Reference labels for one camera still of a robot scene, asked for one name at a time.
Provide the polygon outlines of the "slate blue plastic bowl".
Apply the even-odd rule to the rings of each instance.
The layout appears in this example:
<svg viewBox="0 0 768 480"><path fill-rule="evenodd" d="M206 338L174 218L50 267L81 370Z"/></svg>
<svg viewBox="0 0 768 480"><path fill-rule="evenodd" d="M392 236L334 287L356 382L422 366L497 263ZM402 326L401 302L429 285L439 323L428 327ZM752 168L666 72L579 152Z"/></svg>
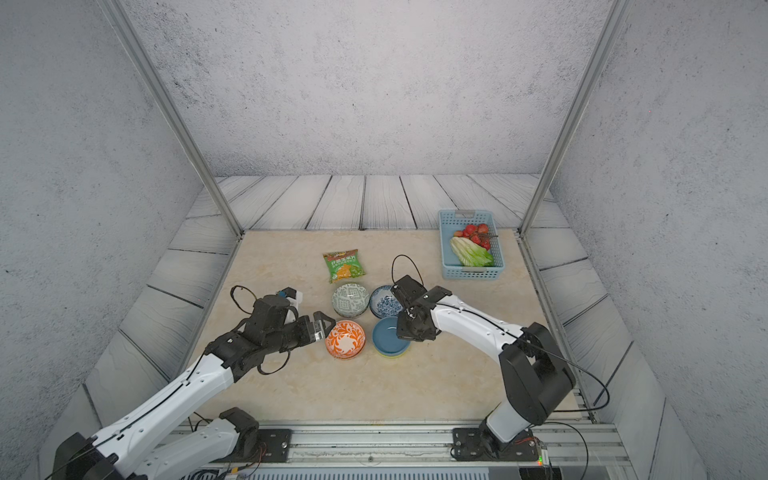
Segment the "slate blue plastic bowl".
<svg viewBox="0 0 768 480"><path fill-rule="evenodd" d="M381 319L374 327L372 338L376 350L387 354L407 351L410 346L409 341L397 335L396 317Z"/></svg>

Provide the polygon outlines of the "green patterned white bowl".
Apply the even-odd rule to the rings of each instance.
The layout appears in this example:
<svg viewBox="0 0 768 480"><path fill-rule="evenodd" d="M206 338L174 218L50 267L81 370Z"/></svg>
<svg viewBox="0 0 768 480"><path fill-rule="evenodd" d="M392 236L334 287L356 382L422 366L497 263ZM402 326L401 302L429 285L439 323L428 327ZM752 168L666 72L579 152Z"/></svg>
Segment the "green patterned white bowl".
<svg viewBox="0 0 768 480"><path fill-rule="evenodd" d="M341 317L355 318L367 310L369 300L370 294L366 287L359 283L346 283L336 288L331 304Z"/></svg>

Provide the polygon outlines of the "orange leaf pattern bowl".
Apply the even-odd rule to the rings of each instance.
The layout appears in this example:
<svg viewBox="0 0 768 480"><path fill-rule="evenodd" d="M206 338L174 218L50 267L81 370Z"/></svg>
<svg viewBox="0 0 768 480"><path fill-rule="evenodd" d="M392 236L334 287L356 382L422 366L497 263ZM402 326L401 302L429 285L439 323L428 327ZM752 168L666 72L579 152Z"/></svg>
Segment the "orange leaf pattern bowl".
<svg viewBox="0 0 768 480"><path fill-rule="evenodd" d="M327 352L336 359L351 359L357 356L366 344L364 329L351 320L336 323L325 339Z"/></svg>

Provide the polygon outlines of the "blue floral bowl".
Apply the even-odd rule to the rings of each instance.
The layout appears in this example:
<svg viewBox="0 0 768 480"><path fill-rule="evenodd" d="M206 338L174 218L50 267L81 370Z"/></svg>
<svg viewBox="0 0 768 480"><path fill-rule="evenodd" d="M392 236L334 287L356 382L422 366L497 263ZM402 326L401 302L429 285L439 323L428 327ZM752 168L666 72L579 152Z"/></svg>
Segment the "blue floral bowl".
<svg viewBox="0 0 768 480"><path fill-rule="evenodd" d="M402 309L402 305L392 292L391 285L376 288L370 296L369 310L379 319L396 317Z"/></svg>

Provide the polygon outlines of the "lime green plastic bowl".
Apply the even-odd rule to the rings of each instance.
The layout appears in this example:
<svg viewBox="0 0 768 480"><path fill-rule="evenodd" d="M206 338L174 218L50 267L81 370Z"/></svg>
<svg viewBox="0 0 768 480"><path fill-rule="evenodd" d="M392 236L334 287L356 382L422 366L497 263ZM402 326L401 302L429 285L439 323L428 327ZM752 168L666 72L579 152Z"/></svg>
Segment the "lime green plastic bowl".
<svg viewBox="0 0 768 480"><path fill-rule="evenodd" d="M378 352L378 355L383 357L383 358L396 359L396 358L403 357L407 353L408 353L407 351L403 351L403 352L399 352L399 353L395 353L395 354L387 354L387 353L383 353L383 352Z"/></svg>

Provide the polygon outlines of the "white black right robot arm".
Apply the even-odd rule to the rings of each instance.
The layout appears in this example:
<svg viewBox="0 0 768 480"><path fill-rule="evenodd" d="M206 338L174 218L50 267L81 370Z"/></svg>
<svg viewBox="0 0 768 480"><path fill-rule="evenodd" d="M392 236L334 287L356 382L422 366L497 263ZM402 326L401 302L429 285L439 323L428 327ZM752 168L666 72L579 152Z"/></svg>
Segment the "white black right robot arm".
<svg viewBox="0 0 768 480"><path fill-rule="evenodd" d="M402 293L395 297L403 307L397 317L400 338L432 341L446 332L498 363L506 399L480 427L492 442L508 444L543 424L574 388L575 375L544 325L504 322L439 289L411 299Z"/></svg>

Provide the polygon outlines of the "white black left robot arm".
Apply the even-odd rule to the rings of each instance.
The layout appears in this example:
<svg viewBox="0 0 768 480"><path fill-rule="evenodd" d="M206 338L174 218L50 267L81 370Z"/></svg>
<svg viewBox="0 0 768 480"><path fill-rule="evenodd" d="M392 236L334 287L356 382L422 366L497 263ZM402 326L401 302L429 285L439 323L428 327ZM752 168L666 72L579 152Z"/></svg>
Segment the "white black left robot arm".
<svg viewBox="0 0 768 480"><path fill-rule="evenodd" d="M166 387L91 435L75 433L56 449L53 479L179 479L199 467L258 462L266 454L259 423L233 407L184 438L165 438L197 409L261 370L273 353L325 339L335 320L321 311L300 315L292 289L255 300L250 314L211 341L193 365Z"/></svg>

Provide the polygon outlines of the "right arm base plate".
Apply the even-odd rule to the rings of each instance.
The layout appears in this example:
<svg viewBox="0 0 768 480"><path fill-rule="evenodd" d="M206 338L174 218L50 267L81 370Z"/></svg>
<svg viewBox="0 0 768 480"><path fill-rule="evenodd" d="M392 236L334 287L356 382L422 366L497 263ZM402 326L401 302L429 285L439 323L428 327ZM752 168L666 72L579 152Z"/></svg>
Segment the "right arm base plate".
<svg viewBox="0 0 768 480"><path fill-rule="evenodd" d="M530 429L523 430L508 442L503 442L486 427L454 428L450 456L459 462L539 463L542 458L538 439Z"/></svg>

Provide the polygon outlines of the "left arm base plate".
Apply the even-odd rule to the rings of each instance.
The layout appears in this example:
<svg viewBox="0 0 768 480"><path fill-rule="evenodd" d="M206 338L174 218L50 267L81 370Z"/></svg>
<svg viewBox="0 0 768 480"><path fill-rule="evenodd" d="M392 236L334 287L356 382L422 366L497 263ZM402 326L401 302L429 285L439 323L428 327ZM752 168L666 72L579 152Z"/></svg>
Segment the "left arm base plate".
<svg viewBox="0 0 768 480"><path fill-rule="evenodd" d="M286 463L292 433L291 429L249 430L240 435L231 452L214 463Z"/></svg>

